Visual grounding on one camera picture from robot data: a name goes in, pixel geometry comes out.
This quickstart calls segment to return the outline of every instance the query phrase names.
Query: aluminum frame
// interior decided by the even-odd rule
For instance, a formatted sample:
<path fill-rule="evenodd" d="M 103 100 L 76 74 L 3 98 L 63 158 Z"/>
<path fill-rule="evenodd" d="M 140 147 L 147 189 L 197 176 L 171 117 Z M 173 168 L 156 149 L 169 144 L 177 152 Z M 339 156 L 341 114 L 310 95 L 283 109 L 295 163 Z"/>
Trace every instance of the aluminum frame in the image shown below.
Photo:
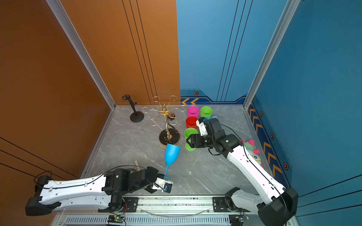
<path fill-rule="evenodd" d="M 103 137 L 104 135 L 106 134 L 107 132 L 107 129 L 109 127 L 109 124 L 111 123 L 112 121 L 112 118 L 113 118 L 113 115 L 115 113 L 115 109 L 111 109 L 111 112 L 109 113 L 108 115 L 108 118 L 102 128 L 102 131 L 101 133 L 99 134 L 99 137 L 96 141 L 96 144 L 94 145 L 93 149 L 92 149 L 92 152 L 90 153 L 89 157 L 88 157 L 88 160 L 87 160 L 87 163 L 85 164 L 84 166 L 84 169 L 82 171 L 82 174 L 80 175 L 80 179 L 83 179 L 83 178 L 86 178 L 87 175 L 88 175 L 88 171 L 89 169 L 91 168 L 91 165 L 94 161 L 94 158 L 96 157 L 96 154 L 98 152 L 98 149 L 99 147 L 101 146 L 101 143 L 102 143 L 102 140 L 103 140 Z"/>
<path fill-rule="evenodd" d="M 262 147 L 261 144 L 260 144 L 259 137 L 258 137 L 258 135 L 256 134 L 256 131 L 255 131 L 255 129 L 254 129 L 253 122 L 251 121 L 251 118 L 250 118 L 249 115 L 248 115 L 248 111 L 243 109 L 243 115 L 244 115 L 244 117 L 246 118 L 246 121 L 247 121 L 247 123 L 248 123 L 248 127 L 249 127 L 249 130 L 250 130 L 250 132 L 251 132 L 251 135 L 252 135 L 252 137 L 253 137 L 253 139 L 254 139 L 254 141 L 255 141 L 255 146 L 256 146 L 256 148 L 257 148 L 260 152 L 262 152 L 263 147 Z M 272 170 L 271 170 L 270 167 L 269 167 L 269 164 L 268 164 L 268 161 L 267 161 L 265 155 L 264 155 L 264 154 L 261 154 L 261 155 L 259 155 L 259 157 L 261 158 L 261 162 L 262 162 L 262 164 L 264 165 L 264 170 L 265 170 L 270 176 L 273 176 L 273 172 L 272 172 Z"/>
<path fill-rule="evenodd" d="M 210 209 L 213 208 L 213 197 L 224 197 L 224 195 L 139 195 L 139 196 L 125 196 L 125 197 L 139 197 L 138 208 L 135 213 L 127 213 L 127 216 L 139 216 L 150 213 L 159 215 L 191 215 L 197 214 L 198 216 L 217 216 L 217 215 L 229 215 L 230 212 L 216 213 Z M 249 216 L 255 216 L 251 212 L 246 212 Z M 65 209 L 57 212 L 51 226 L 59 226 L 65 223 L 68 215 L 109 215 L 109 213 L 99 213 L 94 208 L 84 209 Z M 287 223 L 288 226 L 299 226 L 295 216 L 293 216 Z"/>
<path fill-rule="evenodd" d="M 250 86 L 249 92 L 244 101 L 244 109 L 248 109 L 251 101 L 253 100 L 256 91 L 258 90 L 261 81 L 264 78 L 264 75 L 272 61 L 275 52 L 284 36 L 285 31 L 287 30 L 290 21 L 293 18 L 296 8 L 299 5 L 300 0 L 288 0 L 283 13 L 279 19 L 277 27 L 275 28 L 274 34 L 271 37 L 268 48 L 266 49 L 263 60 L 260 63 L 259 69 L 256 72 L 255 78 Z"/>

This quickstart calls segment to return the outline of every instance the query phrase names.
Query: tape measure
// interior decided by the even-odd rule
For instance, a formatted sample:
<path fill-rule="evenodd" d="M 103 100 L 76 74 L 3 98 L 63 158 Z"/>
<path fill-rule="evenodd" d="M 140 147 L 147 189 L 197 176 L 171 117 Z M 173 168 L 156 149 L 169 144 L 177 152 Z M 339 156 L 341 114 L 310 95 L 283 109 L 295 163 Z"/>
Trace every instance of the tape measure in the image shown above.
<path fill-rule="evenodd" d="M 169 119 L 169 120 L 174 120 L 174 118 L 175 118 L 175 114 L 174 114 L 174 113 L 168 114 L 168 119 Z"/>

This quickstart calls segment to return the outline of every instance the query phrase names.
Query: yellow chevron stripe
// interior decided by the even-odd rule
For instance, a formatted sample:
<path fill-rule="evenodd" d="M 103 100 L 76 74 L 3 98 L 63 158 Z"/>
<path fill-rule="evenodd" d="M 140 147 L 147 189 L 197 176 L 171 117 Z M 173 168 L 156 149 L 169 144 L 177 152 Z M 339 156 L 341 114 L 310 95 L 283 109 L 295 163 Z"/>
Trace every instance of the yellow chevron stripe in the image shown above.
<path fill-rule="evenodd" d="M 255 112 L 255 110 L 254 110 L 254 109 L 250 109 L 250 118 L 251 118 L 251 112 L 252 112 L 252 111 L 254 111 L 254 112 Z"/>
<path fill-rule="evenodd" d="M 267 144 L 267 143 L 264 142 L 264 153 L 265 153 L 265 147 L 266 147 L 266 146 L 272 148 L 269 144 Z"/>
<path fill-rule="evenodd" d="M 191 103 L 193 104 L 193 105 L 195 105 L 195 101 L 197 101 L 199 98 L 196 98 L 196 99 L 194 99 L 193 101 L 191 101 Z"/>
<path fill-rule="evenodd" d="M 270 157 L 272 157 L 272 158 L 274 158 L 275 160 L 277 160 L 274 155 L 268 153 L 268 163 L 269 163 L 269 164 L 270 164 Z"/>
<path fill-rule="evenodd" d="M 258 133 L 258 127 L 263 128 L 260 124 L 256 124 L 256 133 Z"/>
<path fill-rule="evenodd" d="M 281 174 L 283 174 L 281 169 L 279 169 L 276 165 L 273 165 L 273 175 L 274 176 L 275 176 L 275 170 L 278 170 Z"/>
<path fill-rule="evenodd" d="M 256 117 L 256 116 L 253 116 L 253 125 L 255 125 L 255 119 L 259 119 L 258 117 Z"/>
<path fill-rule="evenodd" d="M 183 104 L 183 105 L 185 105 L 186 104 L 186 101 L 188 101 L 190 98 L 186 98 L 184 101 L 182 101 L 181 103 Z"/>

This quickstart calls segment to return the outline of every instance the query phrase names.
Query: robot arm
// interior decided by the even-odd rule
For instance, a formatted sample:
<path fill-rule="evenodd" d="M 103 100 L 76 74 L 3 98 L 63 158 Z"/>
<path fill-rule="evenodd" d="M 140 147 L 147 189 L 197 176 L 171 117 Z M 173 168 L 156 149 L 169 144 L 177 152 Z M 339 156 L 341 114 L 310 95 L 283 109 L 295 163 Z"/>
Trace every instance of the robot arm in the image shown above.
<path fill-rule="evenodd" d="M 137 172 L 116 169 L 99 176 L 67 181 L 55 181 L 41 176 L 34 197 L 28 200 L 25 213 L 40 216 L 69 207 L 95 207 L 99 212 L 120 211 L 127 193 L 145 189 L 154 193 L 160 189 L 170 193 L 172 182 L 163 179 L 158 170 L 147 167 Z"/>
<path fill-rule="evenodd" d="M 234 188 L 226 193 L 226 204 L 232 211 L 245 208 L 255 214 L 266 226 L 283 225 L 296 214 L 298 194 L 293 188 L 286 189 L 271 177 L 245 151 L 243 143 L 233 134 L 226 135 L 217 119 L 203 118 L 197 121 L 200 134 L 192 134 L 186 142 L 192 148 L 215 150 L 236 165 L 258 191 L 253 195 Z"/>

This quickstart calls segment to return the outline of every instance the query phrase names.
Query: gray marble floor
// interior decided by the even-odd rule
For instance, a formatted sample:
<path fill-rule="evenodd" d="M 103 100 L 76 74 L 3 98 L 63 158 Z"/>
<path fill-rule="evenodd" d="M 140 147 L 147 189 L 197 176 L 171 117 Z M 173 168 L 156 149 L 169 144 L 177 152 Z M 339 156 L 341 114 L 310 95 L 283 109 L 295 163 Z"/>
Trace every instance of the gray marble floor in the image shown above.
<path fill-rule="evenodd" d="M 211 107 L 213 115 L 218 116 L 221 124 L 232 127 L 244 141 L 252 139 L 241 106 L 213 105 Z M 136 106 L 136 109 L 141 110 L 142 106 Z M 240 187 L 249 193 L 257 193 L 249 180 L 223 155 L 212 156 L 207 148 L 187 151 L 184 136 L 187 112 L 179 110 L 173 112 L 179 119 L 179 124 L 175 128 L 181 135 L 178 144 L 181 152 L 167 172 L 167 175 L 171 177 L 170 180 L 174 182 L 172 194 L 225 194 L 233 187 Z M 140 166 L 152 166 L 160 173 L 165 172 L 165 147 L 158 140 L 160 132 L 165 129 L 165 123 L 160 120 L 157 126 L 149 126 L 148 121 L 157 117 L 158 113 L 155 111 L 145 114 L 142 122 L 133 123 L 129 118 L 131 113 L 130 106 L 117 106 L 87 176 L 99 175 L 119 165 L 134 165 L 135 160 Z M 230 129 L 224 129 L 226 134 L 232 133 Z M 149 193 L 141 190 L 133 194 Z"/>

